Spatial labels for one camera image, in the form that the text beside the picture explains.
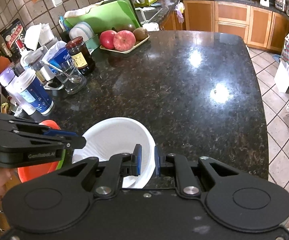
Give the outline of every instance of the glass cup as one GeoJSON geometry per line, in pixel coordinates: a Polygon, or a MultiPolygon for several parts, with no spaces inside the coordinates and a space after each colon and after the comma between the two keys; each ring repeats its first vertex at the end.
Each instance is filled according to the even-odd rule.
{"type": "Polygon", "coordinates": [[[56,78],[59,79],[59,81],[64,85],[66,92],[69,95],[73,95],[77,92],[79,92],[85,85],[86,85],[86,78],[80,73],[80,71],[75,66],[75,62],[73,59],[69,59],[62,63],[59,68],[68,74],[69,76],[75,77],[75,78],[81,78],[80,82],[73,83],[69,80],[68,76],[64,73],[60,73],[57,71],[57,74],[55,75],[56,78]]]}

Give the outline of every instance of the apple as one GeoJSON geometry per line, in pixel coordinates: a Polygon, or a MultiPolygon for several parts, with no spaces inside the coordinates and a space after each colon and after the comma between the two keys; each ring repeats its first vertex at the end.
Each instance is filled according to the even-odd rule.
{"type": "Polygon", "coordinates": [[[114,37],[114,46],[119,51],[132,49],[136,43],[136,38],[130,31],[119,31],[114,37]]]}
{"type": "Polygon", "coordinates": [[[113,30],[104,31],[100,34],[99,41],[106,49],[114,49],[114,37],[117,33],[113,30]]]}

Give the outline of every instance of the orange plastic bowl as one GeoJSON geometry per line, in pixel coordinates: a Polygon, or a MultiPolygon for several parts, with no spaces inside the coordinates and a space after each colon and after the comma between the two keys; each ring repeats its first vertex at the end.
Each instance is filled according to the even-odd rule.
{"type": "MultiPolygon", "coordinates": [[[[53,120],[45,120],[40,124],[51,127],[52,129],[60,130],[60,127],[53,120]]],[[[45,163],[27,167],[18,168],[18,175],[21,182],[26,182],[35,179],[52,171],[55,171],[59,162],[45,163]]]]}

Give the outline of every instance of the sink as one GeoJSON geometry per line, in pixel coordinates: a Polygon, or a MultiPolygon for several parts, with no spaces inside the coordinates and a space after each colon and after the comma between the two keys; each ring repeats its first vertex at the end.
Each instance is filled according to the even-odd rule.
{"type": "MultiPolygon", "coordinates": [[[[162,9],[154,9],[154,10],[150,10],[150,11],[144,11],[144,16],[147,19],[147,22],[150,22],[152,20],[153,17],[155,17],[162,9]]],[[[141,22],[141,24],[145,23],[145,20],[143,19],[142,15],[141,15],[141,11],[136,10],[137,16],[139,18],[139,21],[141,22]]]]}

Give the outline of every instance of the tile floor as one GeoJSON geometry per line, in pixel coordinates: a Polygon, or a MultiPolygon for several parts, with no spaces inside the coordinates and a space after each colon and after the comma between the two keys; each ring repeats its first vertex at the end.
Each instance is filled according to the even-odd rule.
{"type": "Polygon", "coordinates": [[[267,122],[269,181],[289,192],[289,111],[286,110],[289,91],[278,91],[274,82],[278,63],[272,54],[251,48],[249,54],[258,77],[267,122]]]}

